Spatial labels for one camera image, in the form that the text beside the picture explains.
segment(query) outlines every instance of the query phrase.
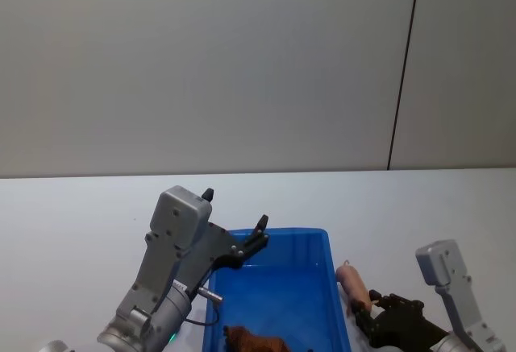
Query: cable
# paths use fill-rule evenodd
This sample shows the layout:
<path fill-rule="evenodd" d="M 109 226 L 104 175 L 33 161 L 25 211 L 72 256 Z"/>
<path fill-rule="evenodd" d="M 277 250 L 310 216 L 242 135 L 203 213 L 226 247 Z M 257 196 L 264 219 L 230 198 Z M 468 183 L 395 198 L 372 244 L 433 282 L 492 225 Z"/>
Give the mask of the cable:
<path fill-rule="evenodd" d="M 189 318 L 185 319 L 185 322 L 189 322 L 190 324 L 199 325 L 199 326 L 213 326 L 218 323 L 218 320 L 220 319 L 220 313 L 218 312 L 218 306 L 213 305 L 213 310 L 215 311 L 215 320 L 212 322 L 200 322 L 195 320 L 190 320 Z"/>

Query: gray robot arm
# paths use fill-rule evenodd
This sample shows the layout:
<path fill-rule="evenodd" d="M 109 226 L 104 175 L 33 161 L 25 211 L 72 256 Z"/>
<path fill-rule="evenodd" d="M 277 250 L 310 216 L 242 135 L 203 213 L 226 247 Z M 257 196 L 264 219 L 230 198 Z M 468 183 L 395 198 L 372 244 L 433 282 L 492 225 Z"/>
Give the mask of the gray robot arm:
<path fill-rule="evenodd" d="M 197 294 L 222 299 L 202 285 L 220 267 L 239 268 L 267 245 L 263 216 L 252 234 L 238 242 L 208 222 L 213 190 L 202 197 L 176 186 L 160 195 L 145 235 L 147 250 L 136 281 L 109 325 L 90 346 L 69 349 L 63 342 L 40 352 L 161 352 L 191 310 Z"/>
<path fill-rule="evenodd" d="M 448 343 L 446 350 L 454 345 L 455 350 L 505 351 L 504 344 L 482 320 L 471 289 L 472 279 L 456 241 L 438 241 L 421 247 L 416 251 L 416 259 L 425 282 L 435 286 L 435 291 L 443 298 L 455 334 L 442 340 L 437 350 L 445 350 Z"/>

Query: blue plastic bin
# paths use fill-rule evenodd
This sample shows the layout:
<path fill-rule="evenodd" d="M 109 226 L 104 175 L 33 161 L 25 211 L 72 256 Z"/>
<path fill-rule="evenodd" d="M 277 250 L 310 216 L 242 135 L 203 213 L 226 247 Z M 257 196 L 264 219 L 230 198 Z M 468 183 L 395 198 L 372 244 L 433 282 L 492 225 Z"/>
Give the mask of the blue plastic bin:
<path fill-rule="evenodd" d="M 250 230 L 232 231 L 237 238 Z M 350 352 L 327 232 L 267 229 L 268 245 L 240 270 L 221 269 L 210 290 L 224 297 L 206 327 L 202 352 L 227 352 L 223 326 L 282 338 L 292 352 Z M 206 321 L 215 313 L 208 304 Z"/>

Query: white table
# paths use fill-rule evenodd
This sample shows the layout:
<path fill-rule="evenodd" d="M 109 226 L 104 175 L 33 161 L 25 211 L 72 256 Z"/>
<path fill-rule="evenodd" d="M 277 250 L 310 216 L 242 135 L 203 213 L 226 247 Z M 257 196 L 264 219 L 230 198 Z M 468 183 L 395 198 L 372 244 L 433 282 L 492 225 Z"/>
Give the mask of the white table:
<path fill-rule="evenodd" d="M 482 314 L 516 350 L 516 170 L 323 172 L 0 180 L 0 350 L 37 351 L 62 338 L 91 343 L 131 286 L 157 197 L 181 184 L 215 189 L 213 222 L 322 227 L 335 265 L 349 259 L 368 288 L 422 300 L 450 329 L 424 284 L 416 248 L 456 238 Z M 204 318 L 197 298 L 190 316 Z M 354 351 L 366 350 L 347 320 Z M 203 328 L 185 325 L 170 352 L 198 352 Z"/>

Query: white wall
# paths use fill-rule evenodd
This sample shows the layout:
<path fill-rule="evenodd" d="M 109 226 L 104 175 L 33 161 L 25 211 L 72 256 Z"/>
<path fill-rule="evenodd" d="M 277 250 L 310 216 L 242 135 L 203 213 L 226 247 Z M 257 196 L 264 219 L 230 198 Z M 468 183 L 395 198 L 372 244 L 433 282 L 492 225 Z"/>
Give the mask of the white wall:
<path fill-rule="evenodd" d="M 412 0 L 0 0 L 0 176 L 385 168 Z"/>
<path fill-rule="evenodd" d="M 391 168 L 516 165 L 516 0 L 418 0 Z"/>

